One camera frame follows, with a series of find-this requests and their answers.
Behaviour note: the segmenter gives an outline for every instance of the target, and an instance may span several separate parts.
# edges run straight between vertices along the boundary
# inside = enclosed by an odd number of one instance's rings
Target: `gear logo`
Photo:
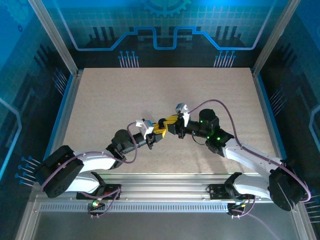
[[[150,14],[157,17],[173,17],[174,14],[180,14],[181,10],[186,10],[190,0],[141,0],[144,10],[149,10]]]
[[[20,24],[27,20],[29,16],[28,0],[3,0],[2,4],[17,23]]]

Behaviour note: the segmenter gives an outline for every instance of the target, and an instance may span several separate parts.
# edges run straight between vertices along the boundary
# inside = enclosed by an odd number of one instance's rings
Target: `gray floor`
[[[281,240],[298,240],[292,214],[271,203],[256,204],[252,214]],[[90,219],[86,213],[40,213],[33,240],[273,240],[250,216],[225,213],[110,213]]]

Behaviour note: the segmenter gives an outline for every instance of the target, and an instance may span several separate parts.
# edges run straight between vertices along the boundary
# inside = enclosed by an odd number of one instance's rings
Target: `glass panel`
[[[287,0],[45,0],[77,66],[252,67]]]
[[[70,73],[27,0],[0,5],[0,238],[14,239]]]
[[[314,198],[307,205],[320,237],[320,2],[301,1],[261,70],[287,160],[299,164]]]

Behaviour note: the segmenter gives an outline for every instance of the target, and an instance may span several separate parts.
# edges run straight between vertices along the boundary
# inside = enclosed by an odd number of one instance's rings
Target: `beige table surface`
[[[74,151],[101,151],[119,129],[145,118],[157,122],[175,114],[178,103],[193,109],[208,99],[229,108],[243,143],[267,154],[274,149],[249,68],[86,68],[80,81],[63,144]],[[228,115],[218,103],[209,103],[229,133]],[[199,111],[191,119],[198,120]],[[128,161],[134,157],[126,155]],[[152,150],[143,146],[134,164],[110,173],[252,172],[239,163],[211,153],[190,136],[167,133]]]

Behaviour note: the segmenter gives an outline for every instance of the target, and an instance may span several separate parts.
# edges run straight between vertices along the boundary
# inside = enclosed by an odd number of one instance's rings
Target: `blue line graphic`
[[[220,47],[218,46],[218,44],[209,36],[209,34],[206,31],[197,31],[197,26],[177,26],[174,31],[173,31],[173,46],[158,46],[157,43],[157,33],[156,33],[156,29],[153,26],[135,26],[133,28],[133,31],[129,31],[129,32],[125,32],[111,47],[101,47],[101,48],[79,48],[68,25],[67,22],[60,10],[60,8],[58,7],[57,2],[55,1],[55,7],[58,11],[58,14],[60,15],[62,22],[65,26],[66,31],[68,32],[68,35],[72,41],[72,44],[74,46],[74,48],[78,51],[83,51],[83,52],[87,52],[87,51],[113,51],[121,42],[122,40],[124,40],[127,36],[134,36],[134,35],[138,35],[138,31],[139,30],[151,30],[152,31],[152,37],[153,37],[153,47],[156,50],[174,50],[177,47],[177,40],[178,40],[178,31],[179,30],[192,30],[192,34],[193,35],[203,35],[217,50],[239,50],[239,51],[251,51],[253,49],[255,49],[255,47],[258,44],[258,41],[262,35],[262,32],[264,31],[266,24],[270,18],[270,15],[276,5],[277,0],[274,0],[272,6],[270,7],[270,10],[261,26],[261,29],[254,41],[254,44],[252,47]]]
[[[14,151],[14,148],[16,146],[17,140],[19,138],[19,135],[20,135],[20,132],[21,132],[21,129],[22,129],[22,123],[21,123],[20,114],[16,109],[14,109],[12,106],[10,106],[1,97],[0,97],[0,103],[2,103],[7,109],[9,109],[10,112],[12,112],[15,115],[16,121],[18,122],[18,129],[17,129],[17,131],[16,131],[16,133],[14,135],[12,143],[11,143],[11,145],[9,147],[9,150],[8,150],[6,156],[5,156],[4,162],[3,162],[2,166],[1,166],[1,169],[0,169],[0,181],[1,181],[1,179],[2,179],[2,177],[4,175],[4,172],[5,172],[6,168],[7,168],[7,165],[8,165],[9,159],[11,157],[11,154]]]
[[[320,142],[319,142],[319,139],[318,139],[318,137],[316,135],[316,132],[315,132],[315,130],[313,128],[313,124],[314,124],[314,121],[315,121],[315,115],[319,111],[320,111],[320,105],[318,105],[315,109],[312,110],[311,116],[310,116],[310,121],[309,121],[309,130],[311,132],[311,135],[313,137],[315,145],[318,148],[318,151],[320,152]]]

